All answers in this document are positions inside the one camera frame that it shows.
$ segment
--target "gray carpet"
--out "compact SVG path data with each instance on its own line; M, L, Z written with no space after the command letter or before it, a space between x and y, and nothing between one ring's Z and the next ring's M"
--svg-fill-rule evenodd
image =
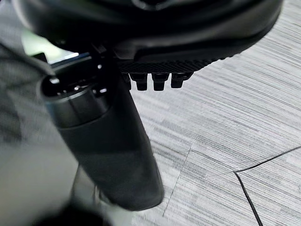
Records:
M148 91L131 91L166 191L161 205L135 214L134 226L258 225L233 171L301 146L300 10L301 0L286 0L277 25L263 40L196 72L182 89L166 87L155 92L149 80ZM0 38L18 50L20 29L12 12L0 8ZM0 213L0 221L13 222L18 202L10 204L6 197L14 197L19 190L8 192L7 181L26 183L8 180L13 177L8 169L19 164L20 153L30 149L39 153L39 161L46 161L43 156L53 150L55 167L62 167L64 158L69 161L69 169L63 165L70 170L70 180L76 163L35 97L35 82L8 89L39 74L8 62L1 62L0 70L1 102L5 103L0 111L0 212L6 210ZM11 103L14 107L3 107ZM11 123L5 125L3 117L10 117ZM238 173L263 225L301 224L300 158L301 150L296 150ZM28 161L21 167L24 171L37 160ZM36 169L43 169L35 171L36 176L45 170ZM64 182L54 180L58 174L51 176L54 187Z

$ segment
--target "black cylinder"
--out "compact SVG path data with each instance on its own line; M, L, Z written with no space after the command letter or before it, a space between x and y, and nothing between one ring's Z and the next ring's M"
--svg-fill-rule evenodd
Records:
M162 202L163 185L150 141L122 79L115 89L99 85L41 96L66 144L99 189L127 210L145 210Z

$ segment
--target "black wire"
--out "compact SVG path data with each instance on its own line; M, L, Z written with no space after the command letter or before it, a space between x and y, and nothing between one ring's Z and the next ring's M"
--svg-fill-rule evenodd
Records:
M271 161L271 160L274 160L274 159L276 159L276 158L278 158L278 157L280 157L280 156L282 156L282 155L288 154L288 153L290 153L290 152L292 152L292 151L295 151L295 150L297 150L297 149L299 149L299 148L301 148L301 146L295 147L295 148L293 148L293 149L291 149L291 150L288 150L287 152L283 152L283 153L281 153L281 154L279 154L279 155L276 155L276 156L273 157L273 158L270 158L270 159L268 159L268 160L266 160L266 161L263 161L263 162L261 162L261 163L258 163L257 165L251 166L251 167L249 167L249 168L233 171L233 173L235 174L235 176L236 176L236 177L238 178L238 180L239 180L240 186L241 186L241 188L242 188L243 191L244 191L244 194L245 194L245 196L246 196L246 199L248 200L248 202L249 202L249 204L250 204L250 207L251 207L251 209L252 209L252 211L253 211L253 213L254 213L254 216L255 216L255 218L256 218L257 223L258 223L259 226L263 226L263 224L262 224L262 222L261 222L261 220L260 220L260 217L259 217L259 215L258 215L258 213L257 213L257 211L256 211L256 208L254 207L254 204L252 203L252 200L251 200L250 196L248 195L248 192L246 191L246 188L245 188L245 186L244 186L244 183L242 182L242 180L241 180L240 176L238 175L238 173L239 173L239 172L246 171L246 170L253 169L253 168L257 167L257 166L260 166L260 165L262 165L262 164L265 164L265 163L267 163L267 162L269 162L269 161Z
M293 149L291 149L291 150L289 150L289 151L287 151L287 152L283 152L282 154L276 155L275 157L273 157L273 158L271 158L271 159L268 159L268 160L266 160L266 161L263 161L263 162L261 162L261 163L258 163L257 165L251 166L251 167L249 167L249 168L241 169L241 170L236 170L236 171L234 171L234 173L240 173L240 172L243 172L243 171L246 171L246 170L253 169L253 168L257 167L257 166L260 166L260 165L262 165L262 164L265 164L265 163L267 163L267 162L269 162L269 161L271 161L271 160L274 160L274 159L276 159L276 158L278 158L278 157L280 157L280 156L282 156L282 155L288 154L288 153L290 153L290 152L292 152L292 151L295 151L295 150L297 150L297 149L299 149L299 148L301 148L301 146L295 147L295 148L293 148Z
M245 188L245 186L244 186L242 180L240 179L240 177L239 177L239 175L237 174L237 172L234 172L234 174L236 175L236 177L237 177L238 180L239 180L239 183L240 183L240 185L241 185L241 187L242 187L242 189L243 189L243 191L244 191L244 193L245 193L246 199L248 200L248 202L249 202L249 204L250 204L250 206L251 206L251 209L252 209L252 211L253 211L253 213L254 213L254 215L255 215L255 218L256 218L256 220L257 220L258 225L259 225L259 226L263 226L263 224L262 224L262 222L261 222L261 220L260 220L260 217L259 217L259 215L258 215L258 213L257 213L257 211L256 211L256 209L255 209L255 207L254 207L254 204L252 203L252 200L251 200L250 196L248 195L248 192L246 191L246 188Z

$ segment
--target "gray fabric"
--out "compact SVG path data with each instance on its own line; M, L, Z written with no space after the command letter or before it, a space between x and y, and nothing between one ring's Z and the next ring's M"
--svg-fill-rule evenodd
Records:
M0 41L22 53L22 25L0 3ZM0 48L0 225L26 226L69 199L77 162L36 97L37 70Z
M301 0L286 0L262 41L196 72L182 89L154 92L149 80L148 91L131 91L166 190L161 205L135 214L134 226L257 224L232 171L301 145L300 9ZM20 30L11 7L2 6L0 38L22 51ZM1 225L22 225L58 206L75 175L76 161L36 98L36 82L14 86L40 76L0 62ZM299 159L296 151L239 173L264 225L300 224Z

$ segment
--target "black cable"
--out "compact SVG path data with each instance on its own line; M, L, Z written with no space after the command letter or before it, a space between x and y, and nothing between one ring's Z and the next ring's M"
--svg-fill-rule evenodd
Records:
M259 226L263 226L263 224L262 224L262 222L261 222L261 220L260 220L260 217L259 217L259 215L258 215L258 213L257 213L257 211L256 211L256 209L255 209L255 207L254 207L254 204L252 203L252 200L251 200L250 196L248 195L248 192L246 191L246 188L245 188L245 186L244 186L242 180L240 179L240 177L239 177L239 175L237 174L237 172L234 171L234 174L235 174L235 176L236 176L236 177L238 178L238 180L239 180L239 183L240 183L240 185L241 185L241 187L242 187L242 189L243 189L243 191L244 191L244 193L245 193L246 199L248 200L248 202L249 202L249 204L250 204L250 206L251 206L251 209L252 209L252 211L253 211L253 213L254 213L254 215L255 215L255 218L256 218L256 220L257 220L258 225L259 225Z
M255 218L256 218L257 223L258 223L259 226L263 226L263 224L262 224L262 222L261 222L261 220L260 220L260 217L259 217L259 215L258 215L258 213L257 213L257 211L256 211L256 208L254 207L254 204L252 203L252 200L251 200L250 196L248 195L248 192L246 191L246 188L245 188L245 186L244 186L244 183L242 182L242 180L241 180L240 176L238 175L238 173L239 173L239 172L246 171L246 170L253 169L253 168L257 167L257 166L260 166L260 165L262 165L262 164L265 164L265 163L267 163L267 162L269 162L269 161L271 161L271 160L274 160L274 159L276 159L276 158L278 158L278 157L280 157L280 156L282 156L282 155L288 154L288 153L290 153L290 152L292 152L292 151L295 151L295 150L297 150L297 149L299 149L299 148L301 148L301 146L296 147L296 148L293 148L293 149L291 149L291 150L288 150L287 152L283 152L283 153L281 153L281 154L279 154L279 155L276 155L276 156L273 157L273 158L270 158L270 159L268 159L268 160L266 160L266 161L263 161L263 162L261 162L261 163L258 163L257 165L251 166L251 167L249 167L249 168L233 171L233 173L235 174L235 176L236 176L236 177L238 178L238 180L239 180L240 186L241 186L241 188L242 188L243 191L244 191L244 194L245 194L245 196L246 196L246 199L248 200L248 202L249 202L249 204L250 204L250 207L251 207L251 209L252 209L252 211L253 211L253 213L254 213L254 216L255 216Z
M283 152L282 154L276 155L275 157L273 157L273 158L271 158L271 159L268 159L268 160L266 160L266 161L263 161L263 162L261 162L261 163L258 163L257 165L251 166L251 167L249 167L249 168L241 169L241 170L236 170L236 171L234 171L234 173L240 173L240 172L243 172L243 171L246 171L246 170L253 169L253 168L257 167L257 166L260 166L260 165L262 165L262 164L265 164L265 163L267 163L267 162L269 162L269 161L271 161L271 160L274 160L274 159L276 159L276 158L278 158L278 157L280 157L280 156L282 156L282 155L288 154L288 153L290 153L290 152L292 152L292 151L295 151L295 150L297 150L297 149L299 149L299 148L301 148L301 146L295 147L295 148L293 148L293 149L291 149L291 150L289 150L289 151L287 151L287 152Z

